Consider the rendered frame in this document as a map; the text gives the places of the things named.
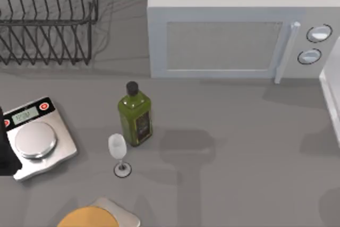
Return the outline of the green bottle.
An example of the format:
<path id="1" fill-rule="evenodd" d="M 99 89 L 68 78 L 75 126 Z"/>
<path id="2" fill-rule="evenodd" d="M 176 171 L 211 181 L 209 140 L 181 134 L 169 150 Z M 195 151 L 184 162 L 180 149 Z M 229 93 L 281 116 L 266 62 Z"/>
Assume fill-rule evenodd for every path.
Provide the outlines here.
<path id="1" fill-rule="evenodd" d="M 126 84 L 126 95 L 117 105 L 123 137 L 132 147 L 142 145 L 152 136 L 151 99 L 135 81 Z"/>

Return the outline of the clear wine glass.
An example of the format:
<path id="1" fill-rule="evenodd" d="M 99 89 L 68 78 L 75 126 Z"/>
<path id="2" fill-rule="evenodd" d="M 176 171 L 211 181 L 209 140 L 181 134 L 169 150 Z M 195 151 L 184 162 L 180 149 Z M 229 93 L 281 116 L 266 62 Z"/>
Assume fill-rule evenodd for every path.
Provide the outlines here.
<path id="1" fill-rule="evenodd" d="M 119 133 L 109 136 L 108 150 L 111 157 L 118 161 L 114 167 L 114 174 L 118 178 L 127 178 L 132 173 L 132 166 L 124 161 L 127 153 L 127 145 L 124 137 Z"/>

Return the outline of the microwave oven door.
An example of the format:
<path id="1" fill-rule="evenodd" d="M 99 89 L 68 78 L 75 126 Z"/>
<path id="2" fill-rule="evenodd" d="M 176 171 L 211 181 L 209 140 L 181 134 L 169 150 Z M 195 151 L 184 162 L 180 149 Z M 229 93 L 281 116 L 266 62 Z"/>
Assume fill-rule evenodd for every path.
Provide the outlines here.
<path id="1" fill-rule="evenodd" d="M 151 76 L 271 79 L 304 15 L 293 7 L 149 7 Z"/>

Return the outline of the silver kitchen scale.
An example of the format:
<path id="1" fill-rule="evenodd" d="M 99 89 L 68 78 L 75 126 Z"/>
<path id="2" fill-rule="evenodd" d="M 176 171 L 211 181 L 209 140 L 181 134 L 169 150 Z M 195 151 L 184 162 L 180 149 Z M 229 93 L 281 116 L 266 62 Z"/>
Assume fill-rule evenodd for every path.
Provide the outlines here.
<path id="1" fill-rule="evenodd" d="M 45 96 L 6 111 L 9 143 L 22 167 L 13 174 L 24 181 L 75 156 L 77 146 L 50 97 Z"/>

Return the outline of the round orange bread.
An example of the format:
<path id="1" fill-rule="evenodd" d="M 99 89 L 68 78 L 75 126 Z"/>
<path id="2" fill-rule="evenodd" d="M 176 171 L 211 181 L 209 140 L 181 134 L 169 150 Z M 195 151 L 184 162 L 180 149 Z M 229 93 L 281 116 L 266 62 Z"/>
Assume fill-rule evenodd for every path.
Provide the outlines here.
<path id="1" fill-rule="evenodd" d="M 97 206 L 86 206 L 69 212 L 56 227 L 120 227 L 120 224 L 109 211 Z"/>

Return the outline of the small microwave knob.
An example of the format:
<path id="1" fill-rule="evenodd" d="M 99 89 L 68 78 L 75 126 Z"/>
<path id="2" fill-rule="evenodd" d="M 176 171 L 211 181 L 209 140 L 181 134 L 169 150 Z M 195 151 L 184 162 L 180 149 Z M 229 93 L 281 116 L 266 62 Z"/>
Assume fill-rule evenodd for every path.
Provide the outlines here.
<path id="1" fill-rule="evenodd" d="M 322 52 L 319 49 L 313 48 L 307 51 L 302 51 L 297 61 L 302 65 L 311 65 L 318 62 L 322 57 Z"/>

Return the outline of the large microwave knob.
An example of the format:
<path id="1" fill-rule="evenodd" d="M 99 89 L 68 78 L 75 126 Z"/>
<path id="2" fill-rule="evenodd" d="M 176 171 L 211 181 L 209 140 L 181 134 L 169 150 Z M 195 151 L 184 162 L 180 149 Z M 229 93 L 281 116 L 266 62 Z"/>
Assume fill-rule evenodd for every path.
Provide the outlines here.
<path id="1" fill-rule="evenodd" d="M 333 29 L 330 25 L 323 24 L 318 27 L 312 27 L 308 30 L 306 38 L 309 42 L 320 43 L 327 40 L 333 33 Z"/>

